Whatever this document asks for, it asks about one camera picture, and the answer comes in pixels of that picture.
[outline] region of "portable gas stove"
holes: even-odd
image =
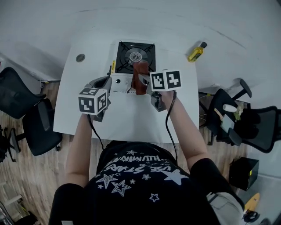
[[[112,91],[135,94],[136,90],[130,89],[134,63],[148,62],[149,72],[155,72],[155,55],[155,45],[153,42],[138,42],[137,40],[117,41],[111,69]]]

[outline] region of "yellow bottle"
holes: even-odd
[[[189,62],[195,62],[200,55],[203,54],[204,52],[204,48],[207,47],[207,43],[206,42],[202,42],[202,44],[200,45],[200,47],[196,47],[193,52],[188,56],[187,60]]]

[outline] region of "stove burner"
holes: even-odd
[[[148,62],[148,70],[154,72],[155,66],[155,45],[119,42],[116,58],[116,73],[133,73],[133,65],[138,62]]]

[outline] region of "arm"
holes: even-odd
[[[85,187],[89,181],[92,128],[82,114],[72,141],[65,167],[66,183]]]
[[[173,99],[173,91],[161,92],[161,95],[166,108],[169,109]],[[178,98],[174,102],[170,118],[186,158],[188,169],[191,170],[198,160],[209,158],[204,139]]]

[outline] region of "black cable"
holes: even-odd
[[[175,152],[176,152],[176,162],[177,162],[177,148],[176,148],[175,142],[174,142],[174,140],[173,140],[173,137],[172,137],[172,135],[171,135],[171,133],[170,133],[170,130],[169,130],[169,128],[168,128],[168,118],[169,118],[169,115],[170,115],[170,113],[171,113],[171,111],[172,111],[172,108],[173,108],[173,105],[174,105],[174,103],[175,103],[176,98],[177,98],[177,92],[174,91],[173,100],[172,100],[171,106],[170,106],[170,108],[169,108],[169,110],[168,110],[165,123],[166,123],[166,129],[167,129],[167,131],[168,131],[168,134],[169,134],[169,136],[170,136],[170,138],[171,138],[171,140],[172,140],[172,143],[173,143],[173,145],[174,145],[174,148],[175,148]]]
[[[91,128],[93,129],[93,131],[96,134],[97,138],[100,140],[102,150],[104,150],[104,145],[102,144],[101,138],[100,138],[100,136],[98,136],[98,134],[97,134],[97,132],[96,132],[94,126],[93,126],[93,123],[92,123],[92,120],[91,120],[91,116],[87,115],[87,118],[88,118],[88,121],[89,121],[89,124],[90,124]]]

